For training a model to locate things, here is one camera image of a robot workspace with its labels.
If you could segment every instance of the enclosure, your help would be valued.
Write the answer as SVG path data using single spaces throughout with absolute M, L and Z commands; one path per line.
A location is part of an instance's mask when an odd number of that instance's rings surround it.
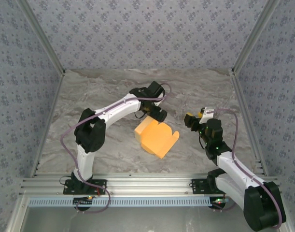
M 152 81 L 172 87 L 160 107 L 178 141 L 160 159 L 135 139 L 144 118 L 113 123 L 93 178 L 115 202 L 77 214 L 60 136 Z M 222 194 L 190 187 L 217 169 L 183 121 L 206 106 L 236 112 L 236 155 L 279 185 L 279 231 L 295 231 L 295 0 L 0 0 L 0 231 L 252 231 L 238 206 L 208 208 Z M 215 118 L 232 147 L 234 116 Z M 76 155 L 73 132 L 64 142 Z

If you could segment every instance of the orange foam block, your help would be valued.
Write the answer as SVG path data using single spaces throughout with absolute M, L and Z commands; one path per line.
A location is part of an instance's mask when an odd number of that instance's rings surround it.
M 134 130 L 135 138 L 150 154 L 163 158 L 180 137 L 178 131 L 172 135 L 167 124 L 147 116 Z

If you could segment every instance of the metal bracket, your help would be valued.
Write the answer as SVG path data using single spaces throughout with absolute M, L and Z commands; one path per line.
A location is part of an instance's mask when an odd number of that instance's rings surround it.
M 220 190 L 212 190 L 207 179 L 192 179 L 189 185 L 193 194 L 225 194 Z
M 88 182 L 93 185 L 102 186 L 105 189 L 107 187 L 107 180 L 91 179 Z M 65 182 L 63 194 L 64 195 L 104 195 L 105 191 L 103 189 L 94 188 L 92 186 L 90 186 L 88 189 L 78 188 L 77 185 L 75 185 L 75 182 L 72 179 L 69 179 L 69 180 L 66 180 Z

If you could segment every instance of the gray marble floor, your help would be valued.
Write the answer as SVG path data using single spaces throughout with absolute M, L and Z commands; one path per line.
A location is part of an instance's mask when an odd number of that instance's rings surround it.
M 239 112 L 239 105 L 227 70 L 67 70 L 62 82 L 51 127 L 45 142 L 38 172 L 64 173 L 74 169 L 71 157 L 61 146 L 61 134 L 76 124 L 85 108 L 105 107 L 134 87 L 148 86 L 153 80 L 167 81 L 172 95 L 160 106 L 168 112 L 165 122 L 180 138 L 163 159 L 146 151 L 135 140 L 134 129 L 141 120 L 134 115 L 117 121 L 106 132 L 104 146 L 97 152 L 95 173 L 206 173 L 215 169 L 198 143 L 198 134 L 183 124 L 185 113 L 197 114 L 201 107 L 230 108 Z M 254 156 L 240 112 L 236 154 L 246 166 L 254 166 Z M 230 114 L 222 120 L 224 139 L 232 146 L 235 120 Z M 65 138 L 66 145 L 76 154 L 73 133 Z

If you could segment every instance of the patterned wallpaper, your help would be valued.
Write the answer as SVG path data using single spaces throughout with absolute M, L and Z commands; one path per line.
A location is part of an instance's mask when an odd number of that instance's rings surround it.
M 266 0 L 28 0 L 65 69 L 232 67 Z
M 58 81 L 15 0 L 0 0 L 0 232 L 30 173 Z
M 295 0 L 283 0 L 239 74 L 271 175 L 295 218 Z

